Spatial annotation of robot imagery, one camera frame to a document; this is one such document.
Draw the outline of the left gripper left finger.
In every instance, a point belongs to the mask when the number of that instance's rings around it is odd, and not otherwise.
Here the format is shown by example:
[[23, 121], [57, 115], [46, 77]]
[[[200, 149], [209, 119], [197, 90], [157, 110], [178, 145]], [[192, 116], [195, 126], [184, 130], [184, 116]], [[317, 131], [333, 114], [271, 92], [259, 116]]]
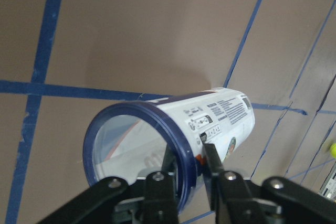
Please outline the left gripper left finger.
[[40, 223], [178, 223], [177, 152], [167, 146], [160, 169], [133, 184], [107, 177], [40, 220]]

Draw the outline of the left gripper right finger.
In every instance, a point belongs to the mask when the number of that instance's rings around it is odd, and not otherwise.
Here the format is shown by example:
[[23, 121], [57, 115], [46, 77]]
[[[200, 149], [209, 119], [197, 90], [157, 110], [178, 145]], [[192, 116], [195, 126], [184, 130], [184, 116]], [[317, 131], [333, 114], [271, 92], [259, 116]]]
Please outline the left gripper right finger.
[[216, 223], [335, 223], [335, 203], [284, 177], [260, 186], [225, 170], [214, 144], [204, 144], [204, 182]]

